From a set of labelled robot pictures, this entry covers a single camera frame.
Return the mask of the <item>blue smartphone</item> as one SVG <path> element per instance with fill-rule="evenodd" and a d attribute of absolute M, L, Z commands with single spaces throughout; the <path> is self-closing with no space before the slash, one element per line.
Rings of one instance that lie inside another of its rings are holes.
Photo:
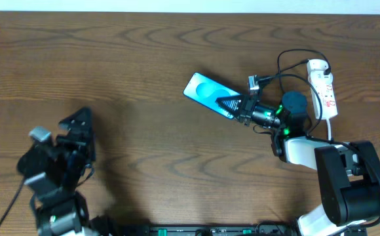
<path fill-rule="evenodd" d="M 228 119 L 234 118 L 228 111 L 219 107 L 216 100 L 222 97 L 236 96 L 239 93 L 201 73 L 193 74 L 184 88 L 183 94 Z"/>

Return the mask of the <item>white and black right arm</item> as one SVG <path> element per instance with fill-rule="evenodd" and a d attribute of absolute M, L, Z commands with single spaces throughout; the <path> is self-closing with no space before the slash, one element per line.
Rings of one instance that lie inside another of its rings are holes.
<path fill-rule="evenodd" d="M 299 92 L 284 94 L 276 109 L 248 95 L 216 102 L 239 122 L 266 128 L 273 153 L 282 161 L 317 172 L 322 202 L 297 219 L 297 235 L 365 234 L 380 224 L 380 160 L 371 142 L 309 136 L 304 129 L 307 99 Z"/>

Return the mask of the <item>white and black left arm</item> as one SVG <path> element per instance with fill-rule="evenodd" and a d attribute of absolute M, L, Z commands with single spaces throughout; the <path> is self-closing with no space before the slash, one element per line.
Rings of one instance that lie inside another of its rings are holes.
<path fill-rule="evenodd" d="M 92 111 L 83 107 L 62 119 L 65 135 L 52 137 L 44 127 L 29 132 L 30 149 L 20 158 L 18 172 L 33 191 L 29 204 L 40 236 L 117 235 L 107 217 L 89 218 L 86 199 L 77 188 L 88 180 L 96 160 Z"/>

